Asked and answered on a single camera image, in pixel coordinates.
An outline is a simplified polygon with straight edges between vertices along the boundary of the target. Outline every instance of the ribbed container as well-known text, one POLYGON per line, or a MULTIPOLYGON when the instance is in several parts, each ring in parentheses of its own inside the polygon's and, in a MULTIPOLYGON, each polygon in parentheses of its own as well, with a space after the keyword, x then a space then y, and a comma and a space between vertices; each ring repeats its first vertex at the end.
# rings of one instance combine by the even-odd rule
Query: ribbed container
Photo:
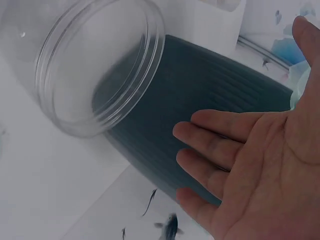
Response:
MULTIPOLYGON (((122 69, 134 59, 128 55, 113 69, 122 69)), ((110 91, 101 82, 93 108, 110 91)), ((229 112, 286 111, 292 91, 238 62, 167 35, 159 68, 139 103, 105 136, 143 175, 173 199, 177 188, 189 187, 209 202, 219 205, 176 162, 176 154, 187 148, 172 135, 176 123, 189 121, 201 109, 229 112)))

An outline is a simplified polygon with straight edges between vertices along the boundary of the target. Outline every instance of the fish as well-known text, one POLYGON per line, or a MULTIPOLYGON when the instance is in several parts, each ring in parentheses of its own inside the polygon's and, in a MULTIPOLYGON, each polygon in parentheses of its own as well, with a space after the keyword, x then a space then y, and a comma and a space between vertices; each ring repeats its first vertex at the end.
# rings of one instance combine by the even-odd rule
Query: fish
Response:
POLYGON ((282 14, 280 13, 279 10, 276 11, 275 13, 275 24, 278 25, 282 20, 282 14))
POLYGON ((122 240, 125 240, 125 238, 126 238, 126 228, 123 228, 121 230, 121 232, 122 232, 122 240))
POLYGON ((141 218, 144 217, 144 216, 147 214, 147 212, 148 212, 148 210, 149 210, 149 207, 150 207, 150 204, 151 204, 152 200, 155 198, 155 195, 156 195, 157 190, 158 190, 158 189, 156 188, 155 190, 152 191, 152 194, 151 194, 151 197, 150 197, 150 200, 149 200, 148 207, 146 208, 144 214, 142 214, 141 218))
POLYGON ((263 67, 263 68, 265 67, 265 68, 269 71, 269 68, 268 68, 268 66, 267 66, 267 64, 269 64, 269 63, 270 63, 270 60, 267 59, 267 58, 264 58, 264 59, 263 59, 262 67, 263 67))
POLYGON ((178 228, 178 217, 176 213, 169 214, 165 223, 155 223, 154 226, 157 229, 162 229, 159 240, 175 240, 177 234, 184 234, 184 231, 178 228))

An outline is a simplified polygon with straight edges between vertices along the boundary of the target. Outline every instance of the palm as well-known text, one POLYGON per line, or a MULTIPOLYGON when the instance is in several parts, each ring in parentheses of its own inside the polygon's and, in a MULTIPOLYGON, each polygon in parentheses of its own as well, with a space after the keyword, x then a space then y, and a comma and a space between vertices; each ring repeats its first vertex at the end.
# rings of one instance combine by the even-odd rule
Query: palm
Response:
POLYGON ((179 190, 177 198, 216 240, 300 240, 320 227, 320 33, 301 18, 293 30, 310 65, 317 65, 296 110, 202 110, 192 116, 192 123, 174 129, 177 138, 206 157, 184 149, 177 156, 179 164, 222 204, 213 206, 189 189, 179 190))

